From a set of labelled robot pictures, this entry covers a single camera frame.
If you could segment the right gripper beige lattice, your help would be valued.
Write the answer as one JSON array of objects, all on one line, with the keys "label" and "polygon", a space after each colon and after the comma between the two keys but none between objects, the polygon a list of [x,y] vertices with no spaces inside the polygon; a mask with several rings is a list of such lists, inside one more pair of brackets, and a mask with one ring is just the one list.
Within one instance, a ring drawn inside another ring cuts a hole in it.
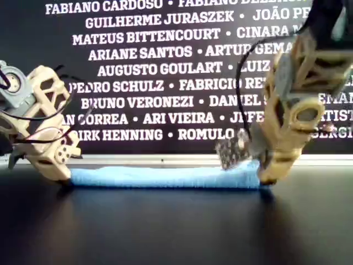
[{"label": "right gripper beige lattice", "polygon": [[316,54],[314,41],[298,38],[291,52],[275,57],[266,77],[261,129],[269,148],[283,153],[261,156],[260,184],[276,184],[288,175],[324,114],[317,86],[325,81],[315,70]]}]

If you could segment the left gripper beige lattice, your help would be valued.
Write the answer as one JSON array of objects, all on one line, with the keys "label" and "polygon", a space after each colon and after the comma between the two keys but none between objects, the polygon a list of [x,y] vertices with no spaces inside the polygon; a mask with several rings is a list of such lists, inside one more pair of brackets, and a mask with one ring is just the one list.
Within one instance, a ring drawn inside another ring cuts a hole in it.
[{"label": "left gripper beige lattice", "polygon": [[66,181],[71,171],[69,159],[79,157],[79,138],[73,127],[63,124],[63,110],[73,95],[56,68],[39,66],[25,75],[14,66],[5,66],[5,136],[13,146],[8,164],[27,159],[39,173],[53,181]]}]

